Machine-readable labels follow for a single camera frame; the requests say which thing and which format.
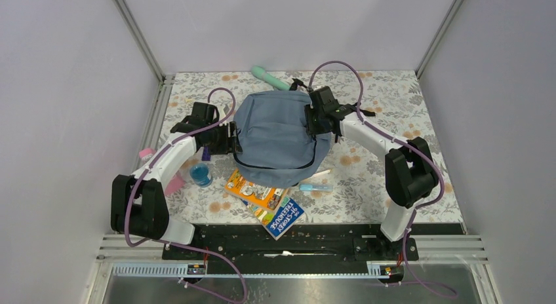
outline black mount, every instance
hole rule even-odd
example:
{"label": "black mount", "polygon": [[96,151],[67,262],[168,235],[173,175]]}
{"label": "black mount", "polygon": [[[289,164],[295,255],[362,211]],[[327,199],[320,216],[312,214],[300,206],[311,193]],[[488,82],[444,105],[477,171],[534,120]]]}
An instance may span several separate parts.
{"label": "black mount", "polygon": [[[133,176],[118,175],[112,182],[112,205],[110,226],[123,233],[125,210],[136,179]],[[142,204],[131,206],[129,233],[153,240],[160,239],[166,232],[170,215],[164,198],[162,185],[157,180],[141,181],[135,198],[142,195]]]}
{"label": "black mount", "polygon": [[[332,132],[336,137],[341,136],[340,121],[347,115],[357,110],[355,104],[341,105],[329,87],[309,92],[311,105],[305,105],[305,118],[307,120],[307,133],[310,136]],[[361,110],[363,115],[373,117],[374,112]]]}
{"label": "black mount", "polygon": [[[218,108],[212,104],[195,102],[191,115],[186,116],[183,121],[175,124],[171,133],[188,133],[194,130],[212,125],[218,122],[220,116]],[[195,135],[197,150],[208,147],[211,155],[227,155],[228,153],[241,153],[242,149],[237,139],[237,128],[235,122],[224,126],[217,126]]]}
{"label": "black mount", "polygon": [[[432,159],[429,145],[421,137],[407,143]],[[433,168],[419,155],[407,147],[392,149],[384,159],[386,171],[386,191],[398,206],[410,208],[421,199],[428,197],[436,185],[438,176]]]}

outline table surface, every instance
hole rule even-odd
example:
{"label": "table surface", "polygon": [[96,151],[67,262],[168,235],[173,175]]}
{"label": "table surface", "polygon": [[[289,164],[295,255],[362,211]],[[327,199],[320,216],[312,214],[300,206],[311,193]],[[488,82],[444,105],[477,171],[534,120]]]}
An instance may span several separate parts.
{"label": "table surface", "polygon": [[[433,160],[443,173],[446,194],[432,206],[419,210],[416,222],[461,222],[462,216],[454,188],[439,149],[425,106],[418,80],[413,71],[360,71],[365,87],[362,107],[376,112],[380,126],[400,137],[423,137],[429,144]],[[284,82],[293,77],[308,82],[310,72],[273,72]],[[355,103],[359,83],[350,71],[324,71],[317,74],[314,88],[329,86],[341,104]],[[159,146],[166,141],[170,128],[189,115],[193,102],[206,102],[208,93],[216,87],[230,89],[237,100],[237,109],[251,93],[272,90],[267,83],[248,72],[178,73],[172,88]],[[215,93],[211,103],[229,105],[225,92]],[[193,184],[189,168],[201,161],[201,153],[186,161],[180,173],[186,181],[181,190],[167,197],[170,214],[192,223],[257,223],[258,220],[236,198],[224,193],[224,184],[235,169],[231,155],[212,156],[206,162],[214,180],[209,187]],[[330,148],[318,172],[333,168],[332,172],[314,178],[313,183],[334,186],[332,193],[301,192],[296,188],[289,195],[305,210],[298,220],[302,223],[377,223],[382,222],[391,200],[386,193],[384,164],[360,145],[341,140]],[[427,200],[438,194],[436,187]]]}

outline bag zipper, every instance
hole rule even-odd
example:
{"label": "bag zipper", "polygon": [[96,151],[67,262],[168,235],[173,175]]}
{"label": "bag zipper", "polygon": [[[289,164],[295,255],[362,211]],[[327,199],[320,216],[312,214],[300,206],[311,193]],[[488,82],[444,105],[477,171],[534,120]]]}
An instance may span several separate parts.
{"label": "bag zipper", "polygon": [[237,158],[237,154],[235,152],[233,153],[233,158],[234,158],[235,162],[237,162],[237,163],[239,163],[243,166],[246,166],[248,168],[263,168],[263,169],[266,169],[266,170],[301,170],[303,168],[308,168],[309,166],[313,165],[313,163],[315,162],[315,156],[316,155],[317,155],[317,140],[315,140],[315,144],[313,145],[313,158],[311,159],[311,161],[309,161],[309,163],[307,163],[303,166],[300,166],[298,168],[269,168],[268,166],[250,165],[250,164],[241,162]]}

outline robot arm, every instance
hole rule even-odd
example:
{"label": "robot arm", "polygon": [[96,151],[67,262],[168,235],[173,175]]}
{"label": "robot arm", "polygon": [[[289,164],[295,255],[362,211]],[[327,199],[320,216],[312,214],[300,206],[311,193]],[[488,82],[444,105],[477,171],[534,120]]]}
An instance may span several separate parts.
{"label": "robot arm", "polygon": [[[385,139],[365,126],[357,117],[355,105],[340,105],[329,87],[314,90],[309,95],[313,106],[305,106],[308,134],[333,132],[336,136],[344,136],[359,143],[384,160],[386,191],[393,202],[380,230],[387,242],[399,242],[416,203],[429,196],[431,190],[438,185],[438,177],[432,167],[408,148]],[[374,116],[366,111],[364,114],[366,117]],[[389,133],[380,126],[375,127]],[[424,139],[417,137],[408,143],[432,159]]]}
{"label": "robot arm", "polygon": [[170,130],[163,148],[141,168],[129,176],[119,175],[112,182],[111,228],[124,232],[126,207],[132,186],[144,172],[135,198],[141,196],[141,204],[133,203],[129,221],[129,232],[141,237],[189,244],[194,226],[170,217],[163,190],[173,175],[201,147],[207,147],[211,155],[241,152],[234,122],[199,132],[193,136],[185,134],[218,122],[220,113],[216,106],[195,102],[191,115]]}

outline blue backpack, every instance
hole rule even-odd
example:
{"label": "blue backpack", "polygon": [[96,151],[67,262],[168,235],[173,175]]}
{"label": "blue backpack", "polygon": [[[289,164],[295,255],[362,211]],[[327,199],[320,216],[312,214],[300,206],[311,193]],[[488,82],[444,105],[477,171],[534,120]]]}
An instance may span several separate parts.
{"label": "blue backpack", "polygon": [[330,151],[331,134],[307,134],[308,94],[273,90],[249,94],[236,111],[239,173],[266,187],[287,188],[311,177]]}

